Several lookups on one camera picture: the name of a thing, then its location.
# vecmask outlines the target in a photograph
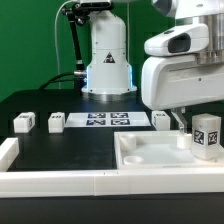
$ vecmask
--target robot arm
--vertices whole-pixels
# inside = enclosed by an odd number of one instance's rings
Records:
[[[118,101],[135,96],[137,90],[132,84],[131,65],[126,60],[126,27],[110,12],[113,7],[110,0],[79,0],[71,9],[64,10],[73,31],[75,23],[83,26],[90,21],[92,61],[82,88],[86,98]],[[77,32],[73,33],[73,39],[77,40]]]
[[[182,19],[183,25],[146,41],[151,57],[142,69],[143,103],[164,110],[223,100],[224,0],[152,4],[167,16],[176,11],[175,19]]]

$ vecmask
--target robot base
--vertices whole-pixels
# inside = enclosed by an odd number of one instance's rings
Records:
[[[132,87],[128,90],[128,92],[120,93],[120,94],[102,94],[102,93],[91,93],[86,90],[84,87],[82,89],[82,96],[87,99],[110,102],[110,101],[124,101],[130,98],[135,98],[137,95],[137,88]]]

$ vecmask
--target white cube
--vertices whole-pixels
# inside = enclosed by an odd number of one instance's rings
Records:
[[[48,119],[49,133],[62,133],[65,127],[65,114],[58,112],[52,113]]]
[[[21,113],[13,120],[15,133],[28,133],[35,125],[33,112]]]
[[[157,131],[169,131],[170,117],[165,111],[152,111],[152,124]]]
[[[191,152],[203,160],[219,156],[221,117],[201,114],[192,117],[193,141]]]

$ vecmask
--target black table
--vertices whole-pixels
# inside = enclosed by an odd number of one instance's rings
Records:
[[[9,169],[17,171],[116,169],[113,133],[148,131],[153,127],[66,128],[49,134],[53,112],[151,111],[141,98],[102,103],[84,100],[74,90],[21,91],[0,103],[0,141],[18,137],[20,154]],[[36,126],[29,134],[15,134],[13,119],[35,112]],[[200,113],[224,117],[224,104],[187,108],[186,118]],[[172,129],[177,128],[174,120]],[[117,195],[0,199],[1,223],[224,223],[224,194]]]

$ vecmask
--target white tray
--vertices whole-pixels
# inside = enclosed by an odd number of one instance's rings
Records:
[[[127,150],[122,137],[136,136],[136,148]],[[190,149],[177,147],[179,131],[116,132],[115,152],[118,169],[224,167],[224,149],[219,157],[210,161],[197,159]]]

